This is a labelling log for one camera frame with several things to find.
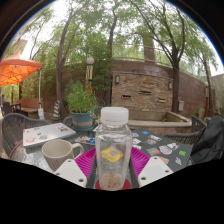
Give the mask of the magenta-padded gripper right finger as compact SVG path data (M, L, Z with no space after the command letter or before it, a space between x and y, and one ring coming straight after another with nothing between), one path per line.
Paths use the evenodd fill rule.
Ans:
M172 173L158 156L150 157L139 149L132 148L130 177L133 188L143 187Z

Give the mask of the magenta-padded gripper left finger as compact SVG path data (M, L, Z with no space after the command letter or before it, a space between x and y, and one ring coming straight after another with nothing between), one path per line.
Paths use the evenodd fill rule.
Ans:
M92 188L96 173L96 150L86 151L76 159L67 159L54 174L84 188Z

